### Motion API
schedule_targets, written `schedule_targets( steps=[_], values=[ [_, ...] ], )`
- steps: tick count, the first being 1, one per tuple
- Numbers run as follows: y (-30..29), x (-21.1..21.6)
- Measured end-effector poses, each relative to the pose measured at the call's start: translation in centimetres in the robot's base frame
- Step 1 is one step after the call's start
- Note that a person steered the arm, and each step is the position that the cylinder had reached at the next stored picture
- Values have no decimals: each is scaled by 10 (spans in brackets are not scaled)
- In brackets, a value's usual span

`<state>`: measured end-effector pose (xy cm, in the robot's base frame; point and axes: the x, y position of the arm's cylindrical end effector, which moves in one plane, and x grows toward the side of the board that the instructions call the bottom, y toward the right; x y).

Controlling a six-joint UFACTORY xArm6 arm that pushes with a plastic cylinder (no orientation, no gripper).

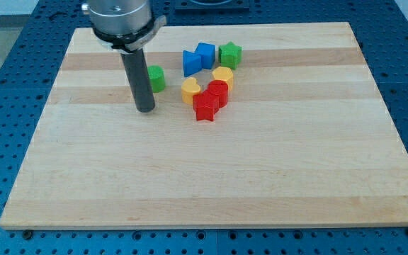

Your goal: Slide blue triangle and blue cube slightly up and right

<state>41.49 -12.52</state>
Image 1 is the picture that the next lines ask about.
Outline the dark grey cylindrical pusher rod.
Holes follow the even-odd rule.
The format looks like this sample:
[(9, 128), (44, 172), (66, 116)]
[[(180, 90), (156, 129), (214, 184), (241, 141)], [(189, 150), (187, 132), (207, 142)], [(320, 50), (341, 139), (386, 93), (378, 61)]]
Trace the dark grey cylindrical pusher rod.
[(155, 100), (143, 49), (122, 54), (121, 58), (136, 109), (141, 113), (153, 111)]

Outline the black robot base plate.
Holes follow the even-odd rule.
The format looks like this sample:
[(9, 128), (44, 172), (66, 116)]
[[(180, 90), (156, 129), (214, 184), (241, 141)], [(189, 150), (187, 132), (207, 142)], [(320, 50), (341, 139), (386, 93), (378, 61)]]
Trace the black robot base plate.
[(176, 11), (226, 11), (250, 8), (250, 0), (176, 0)]

